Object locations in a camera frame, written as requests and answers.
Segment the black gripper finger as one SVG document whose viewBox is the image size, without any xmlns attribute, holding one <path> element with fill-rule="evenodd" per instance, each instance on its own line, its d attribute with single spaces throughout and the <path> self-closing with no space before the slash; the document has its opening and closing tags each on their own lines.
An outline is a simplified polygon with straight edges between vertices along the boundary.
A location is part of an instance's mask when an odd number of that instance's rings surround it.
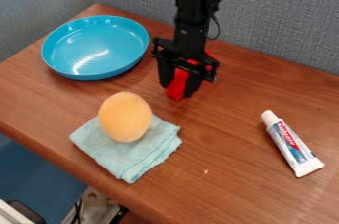
<svg viewBox="0 0 339 224">
<path fill-rule="evenodd" d="M 159 83 L 163 88 L 167 88 L 173 80 L 176 67 L 172 64 L 172 61 L 163 56 L 156 59 L 156 62 Z"/>
<path fill-rule="evenodd" d="M 185 81 L 185 88 L 184 88 L 184 96 L 191 97 L 193 93 L 199 90 L 202 82 L 204 80 L 206 71 L 199 68 L 193 69 L 189 72 L 188 79 Z"/>
</svg>

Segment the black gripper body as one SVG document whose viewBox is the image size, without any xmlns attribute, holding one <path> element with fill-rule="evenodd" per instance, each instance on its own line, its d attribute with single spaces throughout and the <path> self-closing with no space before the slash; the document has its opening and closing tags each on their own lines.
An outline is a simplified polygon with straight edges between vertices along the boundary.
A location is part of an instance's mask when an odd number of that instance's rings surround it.
<svg viewBox="0 0 339 224">
<path fill-rule="evenodd" d="M 197 57 L 206 50 L 208 37 L 210 23 L 215 21 L 216 26 L 220 26 L 216 17 L 208 17 L 202 24 L 193 25 L 191 22 L 184 23 L 179 18 L 175 19 L 175 35 L 173 39 L 152 39 L 153 48 L 151 56 L 157 59 L 160 56 L 167 57 L 175 55 L 183 58 Z"/>
</svg>

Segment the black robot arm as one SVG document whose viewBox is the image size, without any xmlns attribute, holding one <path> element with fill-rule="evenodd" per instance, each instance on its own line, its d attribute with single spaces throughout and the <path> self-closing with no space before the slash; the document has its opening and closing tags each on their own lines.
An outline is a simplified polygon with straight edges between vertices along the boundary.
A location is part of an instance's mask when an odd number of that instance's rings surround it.
<svg viewBox="0 0 339 224">
<path fill-rule="evenodd" d="M 179 101 L 199 90 L 204 80 L 218 78 L 219 61 L 206 49 L 210 23 L 220 26 L 215 13 L 222 0 L 175 0 L 173 39 L 153 38 L 151 55 L 156 58 L 159 83 L 165 95 Z"/>
</svg>

